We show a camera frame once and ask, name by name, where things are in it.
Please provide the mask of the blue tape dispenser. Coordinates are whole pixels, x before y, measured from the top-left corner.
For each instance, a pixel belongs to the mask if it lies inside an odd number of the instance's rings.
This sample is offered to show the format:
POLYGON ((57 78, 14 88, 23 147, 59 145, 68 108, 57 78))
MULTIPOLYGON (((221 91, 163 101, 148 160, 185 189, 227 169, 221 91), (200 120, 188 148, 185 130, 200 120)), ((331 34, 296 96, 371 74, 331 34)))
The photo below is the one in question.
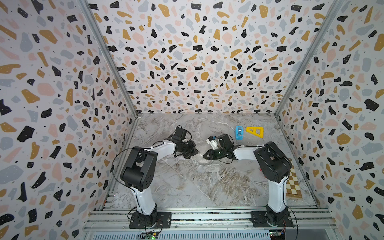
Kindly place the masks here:
POLYGON ((235 128, 235 138, 236 138, 236 140, 243 140, 243 138, 244 138, 244 128, 242 126, 236 126, 236 128, 235 128))

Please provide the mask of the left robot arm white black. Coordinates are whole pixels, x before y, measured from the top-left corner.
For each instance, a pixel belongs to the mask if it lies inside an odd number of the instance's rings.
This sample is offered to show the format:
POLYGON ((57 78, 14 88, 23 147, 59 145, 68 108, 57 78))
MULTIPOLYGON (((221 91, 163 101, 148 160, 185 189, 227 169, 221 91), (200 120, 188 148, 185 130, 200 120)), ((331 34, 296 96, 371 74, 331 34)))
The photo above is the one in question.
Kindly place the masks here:
POLYGON ((135 146, 130 148, 130 154, 122 168, 120 179, 123 185, 131 190, 136 203, 136 212, 131 219, 142 226, 153 226, 158 220, 158 208, 155 203, 151 183, 155 177, 157 161, 173 155, 190 159, 199 153, 190 131, 177 126, 167 138, 151 147, 135 146))

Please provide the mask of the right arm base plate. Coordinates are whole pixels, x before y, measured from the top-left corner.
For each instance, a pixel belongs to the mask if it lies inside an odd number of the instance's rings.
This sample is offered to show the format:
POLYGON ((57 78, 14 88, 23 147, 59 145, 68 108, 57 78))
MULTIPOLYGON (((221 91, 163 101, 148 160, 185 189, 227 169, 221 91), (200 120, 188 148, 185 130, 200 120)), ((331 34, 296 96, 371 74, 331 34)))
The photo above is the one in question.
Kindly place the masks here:
POLYGON ((287 210, 276 214, 273 211, 253 211, 251 212, 251 222, 255 228, 283 228, 294 227, 295 223, 287 210))

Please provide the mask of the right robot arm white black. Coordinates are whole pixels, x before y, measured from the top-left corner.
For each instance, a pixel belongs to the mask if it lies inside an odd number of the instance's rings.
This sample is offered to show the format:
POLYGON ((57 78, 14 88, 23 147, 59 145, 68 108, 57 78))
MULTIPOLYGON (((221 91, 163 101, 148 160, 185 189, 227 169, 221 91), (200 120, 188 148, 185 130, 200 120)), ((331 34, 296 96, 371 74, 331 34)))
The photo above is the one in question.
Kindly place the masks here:
POLYGON ((235 145, 227 134, 219 137, 210 136, 207 143, 212 147, 203 158, 210 161, 224 158, 233 161, 256 161, 269 183, 269 200, 267 204, 266 222, 278 226, 288 215, 286 203, 286 185, 290 176, 292 164, 288 157, 274 143, 264 145, 244 146, 235 145))

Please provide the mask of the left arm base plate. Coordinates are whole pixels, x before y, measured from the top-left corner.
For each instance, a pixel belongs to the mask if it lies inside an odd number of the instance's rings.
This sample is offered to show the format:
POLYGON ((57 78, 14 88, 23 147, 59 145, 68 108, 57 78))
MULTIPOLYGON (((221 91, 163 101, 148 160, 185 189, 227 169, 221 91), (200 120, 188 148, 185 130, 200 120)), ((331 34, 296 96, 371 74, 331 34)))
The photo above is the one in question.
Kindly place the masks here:
POLYGON ((169 229, 171 227, 171 212, 154 212, 151 215, 143 215, 136 211, 131 216, 129 229, 158 228, 169 229))

